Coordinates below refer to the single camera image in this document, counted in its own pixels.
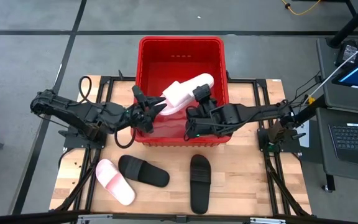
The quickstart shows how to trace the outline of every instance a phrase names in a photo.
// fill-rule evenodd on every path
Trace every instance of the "wooden table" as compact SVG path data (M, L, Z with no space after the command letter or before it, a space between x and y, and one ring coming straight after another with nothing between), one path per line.
M89 99L95 101L100 76L90 77L93 86ZM131 91L133 85L134 82L115 81L111 101L125 107L131 105L134 98ZM87 82L82 87L86 91ZM267 80L267 87L271 103L285 98L280 80ZM259 91L263 104L262 89ZM254 106L252 85L230 83L229 100L231 103ZM116 146L114 136L109 135L101 159L109 159L118 165L118 159L122 155L135 156L166 170L170 174L170 182L166 187L158 188L127 179L136 192L136 199L131 205L123 206L96 181L91 211L194 215L190 208L190 159L195 154L201 154L209 160L212 168L209 208L205 215L272 215L263 155L257 142L258 127L257 122L247 123L233 134L229 142L216 147L147 147L135 142L130 148L121 149ZM129 131L129 128L119 131L118 138L122 144L131 139ZM50 208L59 206L76 185L84 151L74 149L63 158ZM299 161L290 153L281 153L281 161L289 191L303 209L311 213ZM280 191L276 185L275 188L279 211L283 213ZM84 187L80 208L85 207L87 190L88 184Z

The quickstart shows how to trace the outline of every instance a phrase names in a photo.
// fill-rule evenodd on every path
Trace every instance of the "cable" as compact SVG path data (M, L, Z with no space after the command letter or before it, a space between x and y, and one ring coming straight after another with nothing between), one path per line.
M317 87L317 89L315 89L310 95L309 97L305 100L305 102L303 102L303 105L308 101L308 99L311 98L311 96L313 96L313 94L315 94L317 92L317 90L319 90L340 68L342 68L343 65L345 65L348 61L350 61L350 59L352 59L354 56L356 56L358 54L358 51L354 52L354 54L352 56L350 56L349 58L346 59L346 61L344 61L340 66L338 66L338 68L335 69L335 71L332 72L332 74L330 74L323 82L322 84L320 84L319 87Z
M56 122L56 121L52 121L51 119L43 118L43 117L41 117L39 114L36 114L36 115L37 115L39 118L43 119L43 120L52 122L52 123L54 123L54 124L60 125L60 126L62 126L62 127L64 127L64 128L67 128L67 129L68 129L68 126L65 126L65 125L63 125L63 124L60 124L60 123L58 123L58 122Z
M131 112L129 112L129 117L132 118L133 113L134 113L135 107L131 106ZM119 118L119 122L122 121L122 119L124 118L125 113L122 113L121 117ZM136 128L134 128L134 134L132 135L132 139L129 141L128 144L126 145L122 145L118 142L118 131L114 130L114 141L116 142L117 146L120 147L121 149L127 149L128 147L130 147L134 141L135 141L135 137L136 137Z
M291 4L290 3L286 3L284 0L281 0L284 5L285 5L285 8L288 9L292 14L296 15L296 16L302 16L303 14L307 13L308 11L312 10L315 6L317 6L317 4L319 4L321 2L321 0L318 0L314 5L312 5L309 9L307 9L306 11L304 12L301 12L301 13L296 13L292 10L291 8Z
M306 99L307 99L307 95L305 95L303 100L300 101L299 108L298 108L298 114L301 112L302 106L307 106L307 105L302 105L303 101L306 101Z
M314 78L316 78L317 76L318 76L318 74L320 74L320 72L321 72L321 70L320 71L318 71L318 73L316 74L316 75L314 75L313 77L311 77L305 84L303 84L302 86L299 86L296 90L295 90L295 97L294 97L294 99L291 101L291 102L289 102L288 104L292 104L299 96L298 96L298 90L300 89L300 88L302 88L302 87L304 87L305 85L307 85L310 81L312 81Z
M125 146L123 146L122 144L120 144L118 142L118 138L117 138L117 135L118 135L118 131L116 131L114 133L114 141L116 142L117 146L120 147L121 149L127 149L129 146L131 146L134 141L135 141L135 136L136 136L136 129L134 128L134 134L132 135L132 139L129 141L128 144L126 144Z
M82 87L81 87L81 84L82 84L82 81L84 79L87 79L89 81L89 88L88 88L88 92L86 92L86 95L84 95L84 93L82 92ZM91 104L91 105L94 105L93 102L91 102L89 99L88 99L88 96L89 96L89 93L91 92L91 89L92 89L92 80L90 77L87 77L87 76L83 76L80 78L79 82L78 82L78 90L80 92L80 95L82 97L82 100L80 102L77 102L76 104L80 104L84 101L86 101L87 103Z
M71 150L73 150L73 148L68 148L65 152L63 152L63 154L60 156L59 158L59 162L58 162L58 165L57 165L57 169L59 170L60 168L60 164L62 163L62 159L63 157L68 154L69 152L71 152Z
M191 124L189 125L189 127L186 129L185 134L183 135L183 140L184 140L184 141L189 141L189 140L190 140L190 137L187 137L187 138L186 138L186 135L187 135L187 132L189 132L190 129L193 127L193 125L194 125L194 123L191 123Z
M312 86L310 86L309 88L307 88L305 91L303 91L302 93L300 93L299 96L296 97L294 100L296 100L297 98L299 98L300 96L302 96L303 94L305 94L307 91L309 91L311 88L315 87L317 84L318 84L318 83L315 83L315 84L313 84Z

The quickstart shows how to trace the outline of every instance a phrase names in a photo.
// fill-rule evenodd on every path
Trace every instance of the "red plastic bin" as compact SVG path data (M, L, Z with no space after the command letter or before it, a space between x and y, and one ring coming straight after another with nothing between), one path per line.
M148 96L160 96L174 81L184 82L202 73L214 77L212 97L229 103L223 41L217 37L144 37L139 44L136 85ZM188 106L197 106L193 101ZM154 121L153 133L137 132L135 140L147 146L217 146L229 136L201 136L185 141L186 108Z

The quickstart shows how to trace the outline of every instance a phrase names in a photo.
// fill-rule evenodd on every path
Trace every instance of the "concrete floor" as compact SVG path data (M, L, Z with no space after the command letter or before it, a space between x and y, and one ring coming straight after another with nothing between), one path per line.
M80 2L0 0L0 29L71 30ZM358 10L358 0L352 3ZM292 5L302 11L312 2ZM322 2L307 15L294 16L279 0L88 0L79 30L334 31L350 18L345 4L330 2ZM134 76L142 37L77 36L59 95L76 98L77 81L86 74L116 75L120 69ZM232 77L282 79L289 99L319 70L316 37L220 38ZM53 86L67 41L67 35L0 35L0 141L5 143L0 151L0 215L8 212L39 128L40 120L29 113L29 102L37 91ZM64 142L59 129L49 126L24 213L48 209ZM357 180L338 177L337 191L327 194L319 188L324 183L320 165L304 163L303 171L315 215L358 221Z

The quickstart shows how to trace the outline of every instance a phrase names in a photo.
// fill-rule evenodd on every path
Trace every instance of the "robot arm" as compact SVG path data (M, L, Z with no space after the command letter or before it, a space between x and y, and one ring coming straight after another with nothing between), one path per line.
M276 122L269 134L274 142L277 135L285 128L292 128L295 122L291 116L292 109L287 100L275 105L251 106L228 103L217 106L216 100L211 98L211 90L208 85L197 87L193 91L198 107L186 109L186 133L185 138L192 139L203 135L213 134L216 136L231 135L243 125L254 121L283 118L284 123Z
M128 126L145 133L153 131L153 121L166 104L156 105L165 98L145 96L138 86L132 91L137 100L128 108L116 103L92 103L84 98L84 103L57 96L52 90L38 92L30 104L36 115L56 116L78 130L78 134L90 141L99 139L102 134L114 134Z

